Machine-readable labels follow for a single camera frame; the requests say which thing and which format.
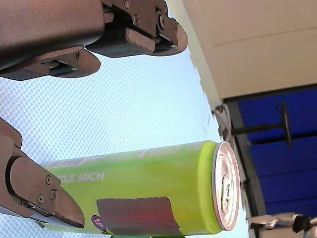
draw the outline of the can top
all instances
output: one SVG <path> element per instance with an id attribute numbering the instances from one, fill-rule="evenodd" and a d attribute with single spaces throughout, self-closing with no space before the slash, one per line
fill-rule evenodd
<path id="1" fill-rule="evenodd" d="M 241 188 L 237 159 L 228 142 L 219 143 L 215 149 L 211 185 L 218 224 L 230 231 L 237 221 Z"/>

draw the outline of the energy drink can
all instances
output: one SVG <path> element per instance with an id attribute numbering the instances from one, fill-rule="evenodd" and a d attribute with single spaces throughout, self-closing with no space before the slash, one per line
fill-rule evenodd
<path id="1" fill-rule="evenodd" d="M 175 145 L 44 165 L 82 209 L 84 229 L 119 236 L 187 236 L 232 230 L 240 180 L 227 142 Z"/>

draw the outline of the bolt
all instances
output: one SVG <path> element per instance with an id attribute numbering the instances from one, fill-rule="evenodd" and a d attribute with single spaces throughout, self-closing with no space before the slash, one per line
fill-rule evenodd
<path id="1" fill-rule="evenodd" d="M 124 1 L 124 6 L 126 9 L 129 9 L 130 8 L 130 1 L 129 0 Z"/>
<path id="2" fill-rule="evenodd" d="M 46 184 L 50 185 L 51 183 L 52 183 L 52 178 L 51 178 L 51 176 L 47 175 L 46 176 Z"/>
<path id="3" fill-rule="evenodd" d="M 134 25 L 136 25 L 136 26 L 139 25 L 140 19 L 139 19 L 139 16 L 138 16 L 138 15 L 134 15 L 134 17 L 133 17 L 133 22 L 134 22 Z"/>
<path id="4" fill-rule="evenodd" d="M 56 190 L 51 191 L 51 200 L 54 201 L 56 199 Z"/>
<path id="5" fill-rule="evenodd" d="M 38 203 L 39 203 L 39 204 L 42 204 L 43 202 L 44 202 L 44 196 L 40 194 L 40 195 L 38 196 Z"/>

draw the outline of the red sticker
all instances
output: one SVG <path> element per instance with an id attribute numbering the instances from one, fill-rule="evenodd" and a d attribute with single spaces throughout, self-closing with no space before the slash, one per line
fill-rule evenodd
<path id="1" fill-rule="evenodd" d="M 99 230 L 101 231 L 106 231 L 106 227 L 103 224 L 103 221 L 101 220 L 101 218 L 97 215 L 93 215 L 91 216 L 91 222 L 95 225 L 95 227 L 97 227 Z"/>

